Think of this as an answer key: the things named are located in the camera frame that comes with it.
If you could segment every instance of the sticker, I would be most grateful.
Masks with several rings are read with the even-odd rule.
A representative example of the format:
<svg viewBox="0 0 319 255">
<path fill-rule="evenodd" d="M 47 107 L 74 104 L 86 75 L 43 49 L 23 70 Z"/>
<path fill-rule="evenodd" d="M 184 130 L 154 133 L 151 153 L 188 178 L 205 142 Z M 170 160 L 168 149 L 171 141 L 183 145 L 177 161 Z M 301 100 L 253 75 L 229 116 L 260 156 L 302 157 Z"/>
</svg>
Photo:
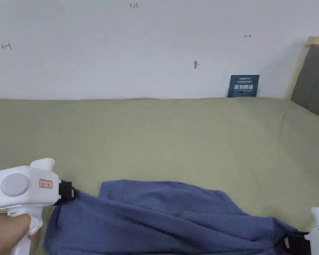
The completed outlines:
<svg viewBox="0 0 319 255">
<path fill-rule="evenodd" d="M 53 182 L 52 182 L 52 181 L 42 180 L 42 179 L 41 179 L 41 180 L 39 181 L 39 187 L 51 189 L 51 188 L 53 188 Z"/>
</svg>

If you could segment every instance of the gray headboard cushion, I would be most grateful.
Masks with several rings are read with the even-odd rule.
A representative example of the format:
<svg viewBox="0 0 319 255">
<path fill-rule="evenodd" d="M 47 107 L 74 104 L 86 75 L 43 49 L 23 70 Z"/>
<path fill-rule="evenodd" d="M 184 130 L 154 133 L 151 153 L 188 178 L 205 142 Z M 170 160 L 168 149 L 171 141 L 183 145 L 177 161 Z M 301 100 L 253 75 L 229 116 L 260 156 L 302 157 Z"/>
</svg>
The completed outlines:
<svg viewBox="0 0 319 255">
<path fill-rule="evenodd" d="M 319 45 L 312 44 L 308 52 L 291 100 L 319 115 Z"/>
</svg>

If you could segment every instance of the blue towel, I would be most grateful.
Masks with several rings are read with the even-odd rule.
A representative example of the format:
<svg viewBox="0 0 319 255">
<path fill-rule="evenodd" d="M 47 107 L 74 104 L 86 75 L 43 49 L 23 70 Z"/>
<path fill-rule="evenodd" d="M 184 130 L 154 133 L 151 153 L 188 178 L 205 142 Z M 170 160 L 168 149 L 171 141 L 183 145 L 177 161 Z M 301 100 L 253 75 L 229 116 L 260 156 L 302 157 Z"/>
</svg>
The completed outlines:
<svg viewBox="0 0 319 255">
<path fill-rule="evenodd" d="M 177 182 L 103 182 L 53 212 L 50 254 L 285 254 L 279 239 L 296 229 L 244 213 L 221 191 Z"/>
</svg>

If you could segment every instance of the handwritten mark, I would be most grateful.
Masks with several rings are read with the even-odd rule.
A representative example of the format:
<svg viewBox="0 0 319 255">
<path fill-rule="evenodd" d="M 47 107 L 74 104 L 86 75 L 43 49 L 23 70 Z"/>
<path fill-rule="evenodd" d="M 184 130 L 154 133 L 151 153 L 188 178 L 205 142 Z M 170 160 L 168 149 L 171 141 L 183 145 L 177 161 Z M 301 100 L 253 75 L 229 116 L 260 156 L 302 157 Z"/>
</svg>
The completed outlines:
<svg viewBox="0 0 319 255">
<path fill-rule="evenodd" d="M 4 46 L 3 44 L 1 45 L 2 48 L 5 48 L 5 47 L 7 47 L 7 46 L 9 46 L 10 49 L 12 50 L 12 47 L 10 46 L 9 42 L 8 42 L 8 45 L 5 45 L 5 46 Z"/>
</svg>

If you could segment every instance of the green bed sheet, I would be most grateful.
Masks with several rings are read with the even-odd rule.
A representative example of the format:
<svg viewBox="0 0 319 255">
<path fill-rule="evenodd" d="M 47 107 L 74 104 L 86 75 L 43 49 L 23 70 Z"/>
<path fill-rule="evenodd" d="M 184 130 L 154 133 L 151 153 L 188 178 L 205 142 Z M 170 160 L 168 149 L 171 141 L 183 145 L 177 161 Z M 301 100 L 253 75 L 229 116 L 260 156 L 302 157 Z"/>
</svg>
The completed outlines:
<svg viewBox="0 0 319 255">
<path fill-rule="evenodd" d="M 102 181 L 185 182 L 300 230 L 319 207 L 319 116 L 288 100 L 0 100 L 0 170 L 45 157 L 94 196 Z"/>
</svg>

